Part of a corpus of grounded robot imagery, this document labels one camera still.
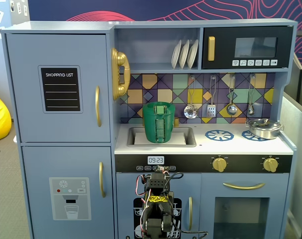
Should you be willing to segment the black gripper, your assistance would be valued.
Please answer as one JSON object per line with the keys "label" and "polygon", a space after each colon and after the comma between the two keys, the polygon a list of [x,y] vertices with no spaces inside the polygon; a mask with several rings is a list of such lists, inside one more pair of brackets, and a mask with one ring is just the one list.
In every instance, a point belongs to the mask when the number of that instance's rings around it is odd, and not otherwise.
{"label": "black gripper", "polygon": [[169,179],[168,174],[152,173],[149,179],[149,188],[152,190],[163,191]]}

